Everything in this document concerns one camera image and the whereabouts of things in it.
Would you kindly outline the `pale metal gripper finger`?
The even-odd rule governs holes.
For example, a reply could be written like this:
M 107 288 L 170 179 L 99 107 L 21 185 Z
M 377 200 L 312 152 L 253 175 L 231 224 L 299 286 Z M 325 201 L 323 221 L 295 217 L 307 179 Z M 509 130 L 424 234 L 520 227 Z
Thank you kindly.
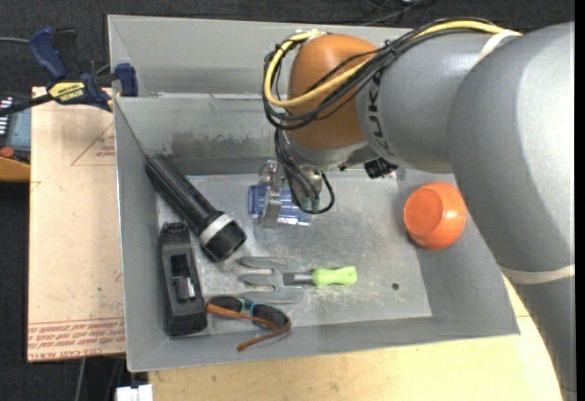
M 281 189 L 280 164 L 278 161 L 268 160 L 260 169 L 259 183 L 267 185 L 272 190 Z
M 264 228 L 275 228 L 278 225 L 281 209 L 282 201 L 280 198 L 269 197 L 266 199 L 259 218 L 259 225 Z

